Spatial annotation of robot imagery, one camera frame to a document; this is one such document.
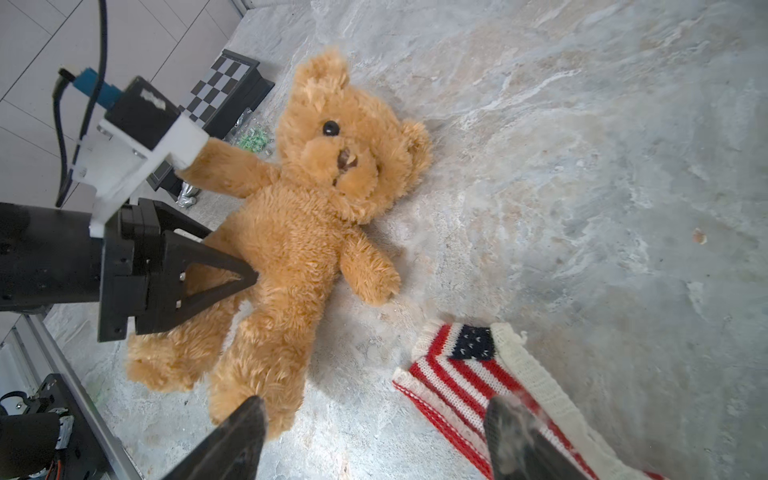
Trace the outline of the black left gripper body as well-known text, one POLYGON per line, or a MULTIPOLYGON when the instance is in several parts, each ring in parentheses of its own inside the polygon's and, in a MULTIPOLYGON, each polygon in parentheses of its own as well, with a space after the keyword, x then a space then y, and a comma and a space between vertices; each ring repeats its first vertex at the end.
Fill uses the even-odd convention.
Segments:
POLYGON ((124 340, 128 321, 136 321, 139 335, 155 333, 161 291, 165 231, 170 205, 151 199, 123 204, 106 223, 100 276, 97 340, 124 340))

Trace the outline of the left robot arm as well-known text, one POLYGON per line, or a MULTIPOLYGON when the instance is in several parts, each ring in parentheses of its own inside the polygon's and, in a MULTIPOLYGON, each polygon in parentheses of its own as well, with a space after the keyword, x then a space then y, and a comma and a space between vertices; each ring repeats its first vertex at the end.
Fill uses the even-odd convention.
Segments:
POLYGON ((202 243, 210 229, 146 198, 124 204, 101 237, 87 213, 1 206, 1 308, 97 302, 98 339, 167 332, 254 285, 245 261, 202 243))

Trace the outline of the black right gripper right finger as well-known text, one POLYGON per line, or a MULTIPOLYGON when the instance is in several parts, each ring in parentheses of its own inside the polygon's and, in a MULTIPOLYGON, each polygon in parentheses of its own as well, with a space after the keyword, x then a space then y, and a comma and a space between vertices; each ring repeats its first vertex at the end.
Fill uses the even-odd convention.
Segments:
POLYGON ((493 479, 585 478, 539 431, 543 425, 543 421, 519 399, 491 398, 484 418, 484 430, 493 479))

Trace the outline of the tan plush teddy bear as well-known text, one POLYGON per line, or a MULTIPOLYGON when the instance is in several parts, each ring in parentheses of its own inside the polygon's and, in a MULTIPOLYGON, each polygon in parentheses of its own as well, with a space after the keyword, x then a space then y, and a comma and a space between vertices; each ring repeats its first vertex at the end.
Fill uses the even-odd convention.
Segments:
POLYGON ((261 398, 269 439, 292 427, 302 405, 336 278, 373 306, 399 291, 394 263, 364 226, 413 190, 432 162, 426 127, 352 86, 335 50, 298 67, 276 147, 274 164, 212 139, 180 173, 241 200, 205 244, 246 261, 257 283, 170 331, 130 337, 126 355, 127 377, 154 391, 189 390, 208 377, 214 423, 261 398))

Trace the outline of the knitted american flag sweater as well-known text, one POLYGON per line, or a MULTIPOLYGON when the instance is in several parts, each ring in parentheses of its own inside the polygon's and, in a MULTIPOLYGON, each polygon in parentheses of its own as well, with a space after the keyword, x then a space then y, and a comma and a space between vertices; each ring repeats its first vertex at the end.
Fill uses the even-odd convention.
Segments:
POLYGON ((394 387, 486 478, 491 456, 483 420, 495 396, 518 400, 543 424, 539 431, 589 479, 653 479, 621 461, 552 375, 506 323, 488 327, 434 320, 422 331, 408 369, 394 387))

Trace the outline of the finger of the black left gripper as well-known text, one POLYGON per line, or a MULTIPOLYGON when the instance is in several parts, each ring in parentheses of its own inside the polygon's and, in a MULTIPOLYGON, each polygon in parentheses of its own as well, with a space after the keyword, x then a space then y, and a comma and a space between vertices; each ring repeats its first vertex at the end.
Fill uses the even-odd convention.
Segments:
POLYGON ((212 230, 169 204, 154 200, 154 209, 162 231, 180 230, 198 239, 205 239, 212 230))
POLYGON ((202 241, 166 232, 160 270, 150 274, 147 310, 135 316, 136 333, 168 332, 257 279, 232 231, 216 230, 202 241))

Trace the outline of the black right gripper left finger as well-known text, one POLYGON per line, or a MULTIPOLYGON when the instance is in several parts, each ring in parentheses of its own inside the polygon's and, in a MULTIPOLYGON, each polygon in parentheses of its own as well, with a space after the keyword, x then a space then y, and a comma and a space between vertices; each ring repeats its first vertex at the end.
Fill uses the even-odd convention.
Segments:
POLYGON ((163 480, 254 480, 266 433, 264 402, 251 396, 163 480))

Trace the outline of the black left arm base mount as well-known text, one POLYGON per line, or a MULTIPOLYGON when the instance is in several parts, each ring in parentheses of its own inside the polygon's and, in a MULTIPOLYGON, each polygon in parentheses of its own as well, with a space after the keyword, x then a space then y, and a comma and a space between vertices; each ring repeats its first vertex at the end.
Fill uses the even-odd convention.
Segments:
POLYGON ((105 479, 108 461, 83 410, 57 373, 31 395, 1 396, 3 479, 105 479))

